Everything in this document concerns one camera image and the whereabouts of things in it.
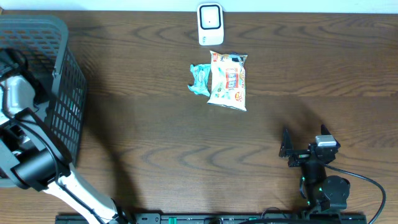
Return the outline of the yellow snack bag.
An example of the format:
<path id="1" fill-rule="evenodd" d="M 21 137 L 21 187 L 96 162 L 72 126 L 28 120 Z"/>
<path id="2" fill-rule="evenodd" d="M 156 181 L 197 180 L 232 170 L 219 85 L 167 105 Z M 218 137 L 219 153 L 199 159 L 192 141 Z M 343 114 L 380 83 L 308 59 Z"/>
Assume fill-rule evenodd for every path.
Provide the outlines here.
<path id="1" fill-rule="evenodd" d="M 209 105 L 217 105 L 235 110 L 246 109 L 246 70 L 247 54 L 211 54 L 211 94 Z"/>

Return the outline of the teal packet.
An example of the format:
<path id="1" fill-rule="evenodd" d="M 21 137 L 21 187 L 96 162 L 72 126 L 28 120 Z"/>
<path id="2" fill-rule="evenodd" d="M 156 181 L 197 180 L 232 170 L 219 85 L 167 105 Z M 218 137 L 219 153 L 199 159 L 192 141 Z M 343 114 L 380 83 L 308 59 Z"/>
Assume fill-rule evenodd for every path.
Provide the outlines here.
<path id="1" fill-rule="evenodd" d="M 188 89 L 196 95 L 210 96 L 208 90 L 208 79 L 211 71 L 210 64 L 191 64 L 190 72 L 193 75 L 193 84 L 188 85 Z"/>

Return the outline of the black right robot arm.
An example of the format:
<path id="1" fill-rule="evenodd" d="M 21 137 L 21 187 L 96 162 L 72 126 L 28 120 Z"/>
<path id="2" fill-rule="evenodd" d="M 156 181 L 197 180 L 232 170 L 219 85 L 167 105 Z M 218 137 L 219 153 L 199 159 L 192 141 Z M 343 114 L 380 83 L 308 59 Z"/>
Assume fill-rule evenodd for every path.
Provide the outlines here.
<path id="1" fill-rule="evenodd" d="M 327 175 L 325 167 L 336 159 L 341 145 L 321 125 L 321 134 L 306 149 L 294 149 L 287 130 L 284 130 L 279 156 L 288 159 L 289 167 L 301 169 L 300 194 L 307 200 L 308 208 L 303 215 L 339 213 L 347 208 L 350 182 L 337 175 Z"/>

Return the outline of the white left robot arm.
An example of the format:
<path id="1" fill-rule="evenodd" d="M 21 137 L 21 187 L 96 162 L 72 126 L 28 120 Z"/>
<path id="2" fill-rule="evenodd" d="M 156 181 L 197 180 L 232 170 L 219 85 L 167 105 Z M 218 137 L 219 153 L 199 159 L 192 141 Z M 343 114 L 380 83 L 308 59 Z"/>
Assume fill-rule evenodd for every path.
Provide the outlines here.
<path id="1" fill-rule="evenodd" d="M 7 107 L 7 88 L 2 90 L 2 114 L 8 124 L 20 127 L 29 134 L 31 141 L 43 146 L 28 157 L 16 156 L 1 143 L 1 170 L 5 177 L 1 187 L 35 189 L 53 195 L 74 208 L 88 223 L 138 223 L 136 215 L 130 215 L 108 196 L 99 193 L 76 170 L 72 156 L 48 127 L 29 107 L 10 114 Z"/>

